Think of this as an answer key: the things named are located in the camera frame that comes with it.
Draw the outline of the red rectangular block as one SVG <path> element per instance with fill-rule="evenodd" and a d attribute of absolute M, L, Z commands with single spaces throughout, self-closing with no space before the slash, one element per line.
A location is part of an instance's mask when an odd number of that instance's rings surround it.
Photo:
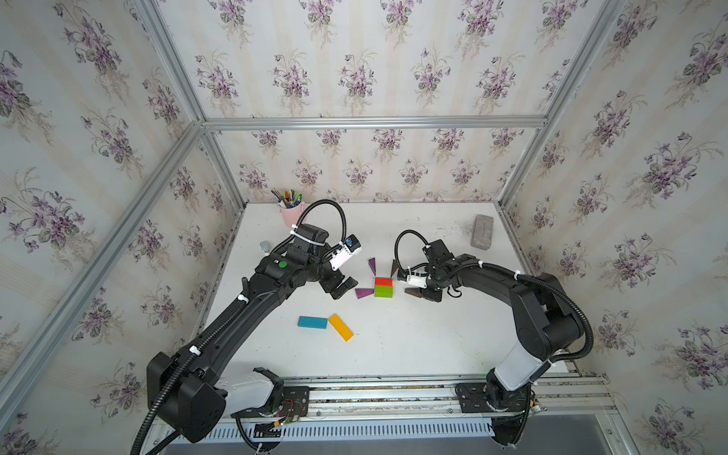
<path fill-rule="evenodd" d="M 375 286 L 376 287 L 392 287 L 394 285 L 394 282 L 391 278 L 379 278 L 377 277 L 375 279 Z"/>

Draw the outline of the green rectangular block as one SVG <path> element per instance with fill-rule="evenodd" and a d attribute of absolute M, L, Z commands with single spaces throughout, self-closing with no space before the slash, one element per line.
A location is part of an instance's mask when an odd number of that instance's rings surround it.
<path fill-rule="evenodd" d="M 376 286 L 375 297 L 381 299 L 392 299 L 392 297 L 394 297 L 394 288 L 392 286 Z"/>

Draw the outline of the yellow rectangular block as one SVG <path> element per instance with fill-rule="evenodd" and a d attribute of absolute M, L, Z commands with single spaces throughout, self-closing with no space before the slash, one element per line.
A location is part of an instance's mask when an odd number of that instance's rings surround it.
<path fill-rule="evenodd" d="M 337 333 L 343 338 L 344 341 L 349 341 L 354 337 L 352 330 L 345 324 L 339 315 L 333 314 L 328 322 L 334 327 Z"/>

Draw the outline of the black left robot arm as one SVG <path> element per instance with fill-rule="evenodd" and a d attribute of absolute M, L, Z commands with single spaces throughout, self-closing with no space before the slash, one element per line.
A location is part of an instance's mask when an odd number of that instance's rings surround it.
<path fill-rule="evenodd" d="M 342 223 L 342 206 L 331 199 L 310 204 L 291 226 L 290 233 L 241 282 L 241 289 L 227 308 L 199 335 L 174 355 L 158 353 L 147 366 L 149 411 L 130 449 L 142 452 L 155 419 L 173 433 L 153 448 L 160 453 L 178 436 L 197 443 L 223 418 L 228 393 L 218 388 L 232 357 L 265 318 L 299 288 L 316 282 L 325 294 L 338 300 L 358 282 L 347 278 L 341 266 L 361 248 L 347 233 L 330 245 L 328 232 L 307 223 L 313 210 L 331 206 Z"/>

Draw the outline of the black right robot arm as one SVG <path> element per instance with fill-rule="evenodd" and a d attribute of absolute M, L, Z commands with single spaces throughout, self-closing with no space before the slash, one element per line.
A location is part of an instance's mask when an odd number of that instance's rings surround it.
<path fill-rule="evenodd" d="M 407 235 L 423 243 L 426 261 L 415 267 L 404 267 L 400 260 L 400 243 Z M 394 264 L 398 280 L 418 284 L 422 299 L 439 303 L 445 290 L 452 294 L 464 287 L 511 308 L 517 343 L 487 374 L 482 392 L 495 413 L 529 411 L 533 385 L 554 363 L 585 358 L 595 346 L 586 313 L 554 275 L 528 275 L 470 254 L 455 256 L 443 241 L 430 242 L 414 229 L 396 237 Z"/>

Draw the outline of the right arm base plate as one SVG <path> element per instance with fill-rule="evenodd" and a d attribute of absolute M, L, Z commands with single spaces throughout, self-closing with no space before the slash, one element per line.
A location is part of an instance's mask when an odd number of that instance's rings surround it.
<path fill-rule="evenodd" d="M 460 383 L 455 386 L 462 413 L 522 413 L 531 404 L 530 385 L 509 392 L 495 382 Z"/>

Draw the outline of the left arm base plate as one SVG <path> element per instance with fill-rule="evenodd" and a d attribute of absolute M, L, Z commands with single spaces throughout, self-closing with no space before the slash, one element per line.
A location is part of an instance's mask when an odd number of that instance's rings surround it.
<path fill-rule="evenodd" d="M 263 407 L 252 409 L 252 417 L 274 418 L 275 420 L 297 421 L 308 415 L 311 389 L 305 386 L 283 386 L 273 392 Z"/>

